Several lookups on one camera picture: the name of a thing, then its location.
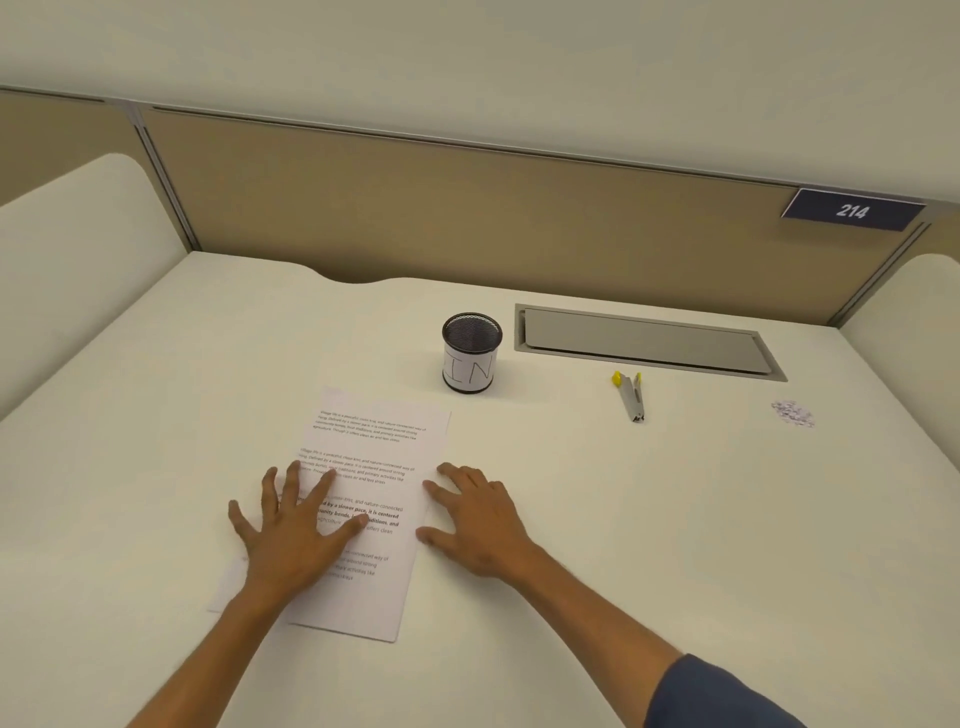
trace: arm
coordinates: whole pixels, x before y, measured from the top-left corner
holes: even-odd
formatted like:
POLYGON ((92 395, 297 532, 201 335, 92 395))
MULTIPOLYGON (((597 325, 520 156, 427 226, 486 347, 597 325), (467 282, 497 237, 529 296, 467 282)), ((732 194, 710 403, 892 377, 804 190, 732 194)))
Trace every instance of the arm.
POLYGON ((438 469, 460 489, 423 483, 450 513, 456 533, 424 527, 417 537, 478 576, 516 589, 553 627, 628 728, 801 726, 718 667, 658 637, 582 584, 530 540, 503 483, 474 468, 438 469))
POLYGON ((227 708, 237 683, 283 608, 311 586, 367 524, 354 516, 329 536, 317 532, 317 512, 334 471, 321 478, 303 502, 300 463, 287 469, 277 502, 276 468, 263 476, 263 529, 257 531, 235 500, 228 514, 250 558, 247 581, 193 654, 154 695, 128 728, 213 728, 227 708))

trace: number sign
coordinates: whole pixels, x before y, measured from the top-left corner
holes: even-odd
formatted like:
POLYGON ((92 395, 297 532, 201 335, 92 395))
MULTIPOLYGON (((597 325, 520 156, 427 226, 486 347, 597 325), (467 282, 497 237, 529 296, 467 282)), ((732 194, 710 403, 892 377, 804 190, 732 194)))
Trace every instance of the number sign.
POLYGON ((803 188, 790 201, 781 217, 855 225, 858 228, 904 231, 924 207, 923 203, 803 188))

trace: shirt sleeve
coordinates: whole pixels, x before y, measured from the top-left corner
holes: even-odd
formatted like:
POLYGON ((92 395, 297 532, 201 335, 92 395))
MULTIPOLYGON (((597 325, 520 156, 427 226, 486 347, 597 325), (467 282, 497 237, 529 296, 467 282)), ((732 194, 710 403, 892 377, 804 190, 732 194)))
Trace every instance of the shirt sleeve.
POLYGON ((654 691, 644 728, 804 728, 720 667, 684 655, 654 691))

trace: mesh pen cup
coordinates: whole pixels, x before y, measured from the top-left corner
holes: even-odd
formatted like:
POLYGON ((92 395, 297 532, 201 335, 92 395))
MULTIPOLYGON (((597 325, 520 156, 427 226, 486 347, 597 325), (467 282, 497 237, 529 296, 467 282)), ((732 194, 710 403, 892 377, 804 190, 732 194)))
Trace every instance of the mesh pen cup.
POLYGON ((446 320, 443 335, 446 386, 465 395, 487 389, 503 341, 500 324, 482 313, 458 313, 446 320))

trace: silver pen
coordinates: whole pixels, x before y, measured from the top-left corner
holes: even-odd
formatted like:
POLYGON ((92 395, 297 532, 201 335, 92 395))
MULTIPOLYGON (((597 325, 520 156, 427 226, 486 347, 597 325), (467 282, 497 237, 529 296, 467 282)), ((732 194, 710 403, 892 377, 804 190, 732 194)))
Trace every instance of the silver pen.
POLYGON ((640 372, 636 373, 636 381, 619 372, 614 372, 612 382, 613 386, 620 390, 620 398, 623 399, 623 405, 627 408, 627 417, 630 418, 631 422, 643 422, 643 395, 640 394, 640 372))

